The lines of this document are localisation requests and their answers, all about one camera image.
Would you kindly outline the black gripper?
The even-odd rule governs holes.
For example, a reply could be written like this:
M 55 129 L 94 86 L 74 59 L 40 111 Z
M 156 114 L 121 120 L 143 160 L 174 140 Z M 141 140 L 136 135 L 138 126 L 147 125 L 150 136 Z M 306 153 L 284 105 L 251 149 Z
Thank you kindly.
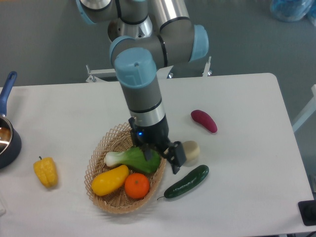
M 166 117 L 150 126 L 137 125 L 135 117 L 131 117 L 128 122 L 131 127 L 132 142 L 144 153 L 145 160 L 150 161 L 153 157 L 151 150 L 156 151 L 170 163 L 173 174 L 177 174 L 187 159 L 183 144 L 180 141 L 172 143 L 169 140 Z

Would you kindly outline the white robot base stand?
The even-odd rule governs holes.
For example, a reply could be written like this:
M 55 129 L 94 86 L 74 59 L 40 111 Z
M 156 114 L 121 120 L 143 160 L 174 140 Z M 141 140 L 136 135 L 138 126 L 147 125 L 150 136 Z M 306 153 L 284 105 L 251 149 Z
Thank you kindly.
M 203 70 L 200 73 L 201 77 L 210 77 L 212 76 L 211 67 L 211 56 L 208 57 L 207 62 Z M 90 70 L 89 66 L 86 65 L 86 70 L 88 74 L 88 78 L 86 82 L 103 82 L 103 81 L 116 81 L 117 76 L 115 69 L 102 69 L 102 70 Z M 173 66 L 161 68 L 157 71 L 158 79 L 172 79 L 174 77 L 174 73 L 172 72 Z

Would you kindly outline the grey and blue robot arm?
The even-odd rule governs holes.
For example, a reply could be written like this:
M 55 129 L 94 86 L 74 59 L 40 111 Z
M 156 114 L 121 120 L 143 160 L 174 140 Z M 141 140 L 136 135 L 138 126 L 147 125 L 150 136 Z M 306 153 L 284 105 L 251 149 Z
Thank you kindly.
M 168 138 L 157 70 L 203 58 L 206 29 L 190 21 L 182 0 L 78 0 L 77 7 L 90 24 L 114 23 L 109 58 L 131 114 L 132 142 L 147 160 L 157 151 L 177 173 L 186 157 L 182 144 Z

